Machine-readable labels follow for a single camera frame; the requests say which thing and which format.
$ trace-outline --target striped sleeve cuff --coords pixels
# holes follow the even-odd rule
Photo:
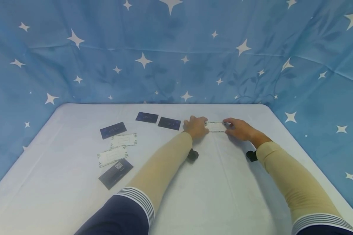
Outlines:
[[[313,225],[328,225],[353,232],[353,227],[342,218],[325,213],[315,213],[298,218],[293,224],[292,235]]]
[[[144,210],[146,217],[148,218],[149,230],[154,221],[154,207],[148,196],[141,190],[134,187],[126,187],[120,190],[117,195],[125,196],[135,201]]]

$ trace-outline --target white table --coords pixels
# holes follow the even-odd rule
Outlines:
[[[0,235],[73,234],[127,184],[151,154],[178,131],[135,121],[139,111],[184,120],[235,117],[279,143],[323,185],[353,226],[353,210],[268,107],[260,104],[64,104],[45,124],[0,182]],[[128,147],[134,168],[110,191],[98,177],[97,153],[109,148],[99,129],[124,121],[137,133]],[[195,163],[184,163],[169,186],[152,235],[290,234],[288,207],[259,162],[245,153],[250,143],[209,133],[194,144]]]

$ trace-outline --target white business card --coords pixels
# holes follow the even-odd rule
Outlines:
[[[125,145],[116,146],[113,149],[97,154],[99,167],[116,163],[120,159],[127,158],[128,153]]]

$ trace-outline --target blue fabric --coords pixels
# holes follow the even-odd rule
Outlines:
[[[75,235],[148,235],[144,210],[135,201],[114,195]]]
[[[61,104],[144,101],[269,106],[353,207],[353,0],[0,0],[0,180]]]
[[[314,225],[301,230],[297,235],[353,235],[353,232],[329,225]]]

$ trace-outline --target right hand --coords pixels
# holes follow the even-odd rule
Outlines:
[[[224,122],[231,123],[231,126],[234,126],[234,129],[228,129],[225,133],[242,141],[252,141],[257,134],[261,133],[257,129],[250,126],[247,122],[240,119],[227,118],[224,119]]]

